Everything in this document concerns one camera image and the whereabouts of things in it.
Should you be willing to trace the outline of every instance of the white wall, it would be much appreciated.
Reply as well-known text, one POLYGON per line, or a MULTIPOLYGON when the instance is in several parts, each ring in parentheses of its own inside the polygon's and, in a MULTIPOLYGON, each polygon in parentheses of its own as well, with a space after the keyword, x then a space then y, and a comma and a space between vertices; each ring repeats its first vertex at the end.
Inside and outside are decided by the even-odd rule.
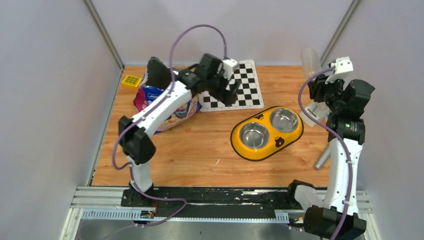
MULTIPOLYGON (((219 28, 228 56, 260 65, 299 65, 300 52, 322 54, 351 0, 93 0, 126 65, 145 65, 151 56, 168 62, 170 48, 196 24, 219 28)), ((204 53, 223 54, 220 36, 197 29, 178 45, 174 63, 198 62, 204 53)))
POLYGON ((331 58, 350 56, 376 90, 365 109, 359 186, 384 240, 423 239, 424 2, 365 0, 331 58))
POLYGON ((0 7, 0 238, 58 239, 120 70, 81 0, 0 7))

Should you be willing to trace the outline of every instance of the wooden tabletop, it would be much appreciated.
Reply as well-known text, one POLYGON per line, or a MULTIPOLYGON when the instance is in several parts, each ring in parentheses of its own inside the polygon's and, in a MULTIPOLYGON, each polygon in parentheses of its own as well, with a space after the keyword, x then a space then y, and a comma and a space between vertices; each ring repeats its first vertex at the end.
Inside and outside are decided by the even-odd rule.
MULTIPOLYGON (((127 66, 122 78, 142 77, 145 70, 142 66, 127 66)), ((257 66, 256 72, 264 108, 198 112, 152 137, 156 154, 151 159, 151 178, 155 186, 285 187, 294 179, 327 186, 330 161, 319 171, 313 169, 327 145, 328 134, 319 126, 305 125, 303 136, 296 143, 263 161, 248 161, 234 152, 230 134, 240 121, 272 106, 300 112, 297 95, 306 80, 300 66, 257 66)), ((308 94, 305 89, 304 105, 311 101, 308 94)), ((111 155, 118 137, 118 120, 138 112, 133 105, 134 96, 135 90, 119 87, 92 186, 127 186, 130 181, 129 169, 115 170, 111 155)), ((126 162, 121 147, 116 159, 119 166, 126 162)))

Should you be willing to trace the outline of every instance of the yellow sponge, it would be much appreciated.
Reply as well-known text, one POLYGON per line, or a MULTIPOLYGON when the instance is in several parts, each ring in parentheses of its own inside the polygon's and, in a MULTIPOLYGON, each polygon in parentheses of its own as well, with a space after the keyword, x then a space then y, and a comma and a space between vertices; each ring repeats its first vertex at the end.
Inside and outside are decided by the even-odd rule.
POLYGON ((122 85, 126 88, 137 90, 141 81, 142 81, 141 77, 127 75, 123 79, 122 85))

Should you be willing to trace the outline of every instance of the gray floor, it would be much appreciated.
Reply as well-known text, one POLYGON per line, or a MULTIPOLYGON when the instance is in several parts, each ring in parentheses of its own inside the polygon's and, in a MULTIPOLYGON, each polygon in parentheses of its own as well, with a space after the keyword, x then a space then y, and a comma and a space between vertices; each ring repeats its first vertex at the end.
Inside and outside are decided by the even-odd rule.
MULTIPOLYGON (((76 240, 100 240, 105 236, 134 225, 126 220, 83 220, 76 240)), ((317 236, 289 230, 284 224, 165 222, 153 227, 131 227, 107 240, 318 240, 317 236)))

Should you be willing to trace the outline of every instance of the yellow pet feeder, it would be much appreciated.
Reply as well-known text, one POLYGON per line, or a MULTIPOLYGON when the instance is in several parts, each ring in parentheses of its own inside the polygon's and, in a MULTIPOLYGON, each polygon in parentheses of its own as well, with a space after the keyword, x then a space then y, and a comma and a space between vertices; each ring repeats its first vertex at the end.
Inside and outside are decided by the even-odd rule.
POLYGON ((231 132, 231 145, 240 157, 262 161, 299 140, 303 132, 297 113, 273 106, 237 124, 231 132))

